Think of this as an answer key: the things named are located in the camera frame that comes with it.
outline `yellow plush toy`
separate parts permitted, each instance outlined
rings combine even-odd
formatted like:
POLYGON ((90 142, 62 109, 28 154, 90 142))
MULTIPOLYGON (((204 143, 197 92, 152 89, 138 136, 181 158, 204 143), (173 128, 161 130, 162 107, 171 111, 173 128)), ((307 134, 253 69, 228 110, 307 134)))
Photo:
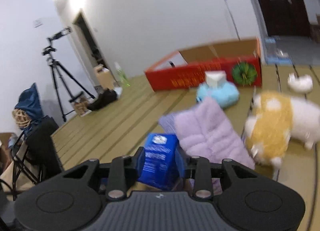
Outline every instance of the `yellow plush toy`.
POLYGON ((291 137, 291 98, 263 92, 254 97, 253 114, 245 124, 247 149, 257 163, 280 168, 291 137))

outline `woven basket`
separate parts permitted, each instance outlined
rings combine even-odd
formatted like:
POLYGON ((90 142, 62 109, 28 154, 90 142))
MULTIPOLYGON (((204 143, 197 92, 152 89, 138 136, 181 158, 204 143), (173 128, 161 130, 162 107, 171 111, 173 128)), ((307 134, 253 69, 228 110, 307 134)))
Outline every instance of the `woven basket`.
POLYGON ((31 119, 27 113, 21 109, 14 109, 12 111, 12 116, 19 128, 28 127, 31 122, 31 119))

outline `white box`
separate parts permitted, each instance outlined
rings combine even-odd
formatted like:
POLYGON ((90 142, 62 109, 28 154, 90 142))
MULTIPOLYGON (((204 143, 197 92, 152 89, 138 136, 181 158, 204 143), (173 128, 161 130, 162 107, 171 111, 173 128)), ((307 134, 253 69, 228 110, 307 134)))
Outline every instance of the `white box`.
POLYGON ((221 87, 227 81, 227 74, 225 71, 206 71, 205 81, 209 87, 221 87))

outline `blue bag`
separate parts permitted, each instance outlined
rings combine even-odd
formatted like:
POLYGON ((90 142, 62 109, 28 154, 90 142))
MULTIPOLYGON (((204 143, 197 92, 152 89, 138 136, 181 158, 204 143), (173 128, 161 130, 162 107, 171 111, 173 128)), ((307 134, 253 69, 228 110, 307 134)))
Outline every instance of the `blue bag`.
POLYGON ((179 178, 175 162, 177 144, 174 134, 149 134, 144 145, 146 159, 138 181, 161 190, 172 190, 179 178))
POLYGON ((14 108, 25 111, 31 119, 31 123, 28 127, 21 128, 21 130, 24 131, 24 136, 26 138, 31 128, 36 126, 41 121, 41 118, 44 117, 36 83, 33 83, 29 89, 26 89, 21 93, 19 101, 14 108))

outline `doorway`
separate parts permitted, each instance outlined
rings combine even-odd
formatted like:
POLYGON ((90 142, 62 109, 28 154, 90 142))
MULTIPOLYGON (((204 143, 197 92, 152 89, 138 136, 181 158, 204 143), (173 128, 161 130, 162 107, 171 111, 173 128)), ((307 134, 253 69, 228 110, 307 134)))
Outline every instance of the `doorway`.
POLYGON ((310 37, 303 0, 259 0, 268 36, 310 37))
POLYGON ((84 19, 82 12, 79 12, 75 21, 73 22, 75 29, 80 38, 80 41, 89 57, 89 60, 92 64, 92 67, 95 67, 99 64, 103 65, 105 68, 108 68, 107 63, 105 62, 102 54, 95 43, 95 40, 92 37, 92 34, 89 30, 89 27, 84 19))

